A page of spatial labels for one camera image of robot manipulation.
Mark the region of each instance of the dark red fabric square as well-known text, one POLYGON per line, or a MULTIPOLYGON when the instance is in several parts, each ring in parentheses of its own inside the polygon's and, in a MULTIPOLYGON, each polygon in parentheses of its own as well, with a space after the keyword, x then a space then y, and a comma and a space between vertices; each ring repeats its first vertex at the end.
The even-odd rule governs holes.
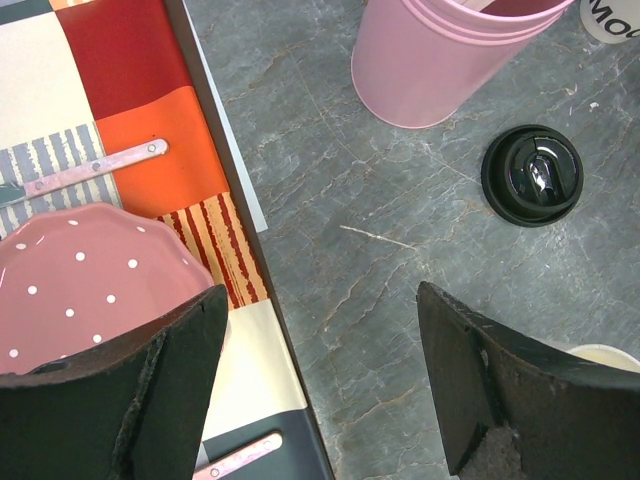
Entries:
POLYGON ((94 0, 56 15, 96 120, 191 86, 162 0, 94 0))

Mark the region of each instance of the black plastic coffee lid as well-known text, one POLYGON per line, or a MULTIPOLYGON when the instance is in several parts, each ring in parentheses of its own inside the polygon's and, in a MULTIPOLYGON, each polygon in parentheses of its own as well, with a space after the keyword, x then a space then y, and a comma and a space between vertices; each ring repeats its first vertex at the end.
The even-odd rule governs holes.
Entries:
POLYGON ((567 215, 584 183, 574 146, 561 133, 541 125, 516 127, 494 140, 481 179, 496 213, 523 227, 549 225, 567 215))

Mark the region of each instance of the knife handle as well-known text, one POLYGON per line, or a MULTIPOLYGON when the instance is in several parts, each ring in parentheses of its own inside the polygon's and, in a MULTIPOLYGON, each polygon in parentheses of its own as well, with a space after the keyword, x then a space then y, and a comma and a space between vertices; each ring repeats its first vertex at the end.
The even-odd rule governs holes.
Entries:
POLYGON ((222 457, 211 465, 201 468, 193 475, 192 480, 222 478, 277 450, 281 446, 282 435, 278 432, 270 433, 266 437, 250 443, 226 457, 222 457))
POLYGON ((119 168, 127 167, 143 160, 165 154, 169 144, 162 139, 143 143, 122 152, 107 155, 80 166, 69 168, 53 175, 39 178, 24 184, 25 200, 55 192, 61 188, 84 182, 100 175, 105 175, 119 168))

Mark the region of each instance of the polka dot plate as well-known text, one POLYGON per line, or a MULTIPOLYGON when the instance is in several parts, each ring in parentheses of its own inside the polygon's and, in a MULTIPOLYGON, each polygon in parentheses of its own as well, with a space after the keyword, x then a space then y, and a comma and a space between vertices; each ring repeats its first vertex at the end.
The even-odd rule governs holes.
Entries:
POLYGON ((0 374, 106 342, 212 285, 158 221, 105 203, 36 215, 0 241, 0 374))

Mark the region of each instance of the knife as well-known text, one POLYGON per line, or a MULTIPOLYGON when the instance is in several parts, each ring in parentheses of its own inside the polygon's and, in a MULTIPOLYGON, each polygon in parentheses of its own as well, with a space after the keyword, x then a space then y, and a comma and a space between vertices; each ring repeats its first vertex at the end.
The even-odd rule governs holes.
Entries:
POLYGON ((169 144, 163 139, 157 139, 23 185, 17 182, 0 184, 0 208, 40 197, 143 160, 164 155, 168 150, 169 144))
POLYGON ((193 475, 193 480, 211 480, 226 477, 230 473, 255 462, 282 446, 282 435, 272 432, 266 437, 245 445, 226 457, 216 460, 211 465, 201 468, 193 475))

